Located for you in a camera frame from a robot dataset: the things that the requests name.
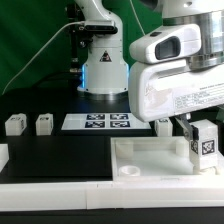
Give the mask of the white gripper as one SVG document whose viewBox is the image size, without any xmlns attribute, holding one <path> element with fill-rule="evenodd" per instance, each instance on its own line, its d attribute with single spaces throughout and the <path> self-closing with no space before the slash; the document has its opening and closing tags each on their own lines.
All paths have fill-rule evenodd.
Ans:
<svg viewBox="0 0 224 224">
<path fill-rule="evenodd" d="M 136 62 L 128 89 L 136 118 L 150 122 L 176 116 L 185 139 L 198 140 L 199 130 L 185 113 L 224 104 L 224 64 L 191 71 L 185 59 L 154 65 Z"/>
</svg>

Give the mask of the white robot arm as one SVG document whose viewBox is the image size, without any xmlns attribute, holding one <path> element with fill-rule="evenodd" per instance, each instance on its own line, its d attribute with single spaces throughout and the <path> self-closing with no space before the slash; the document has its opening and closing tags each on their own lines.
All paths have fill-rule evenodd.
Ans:
<svg viewBox="0 0 224 224">
<path fill-rule="evenodd" d="M 140 0 L 163 25 L 134 41 L 123 59 L 122 22 L 102 0 L 75 0 L 90 39 L 78 90 L 98 99 L 126 93 L 131 113 L 150 122 L 174 117 L 196 139 L 187 114 L 224 104 L 224 0 Z"/>
</svg>

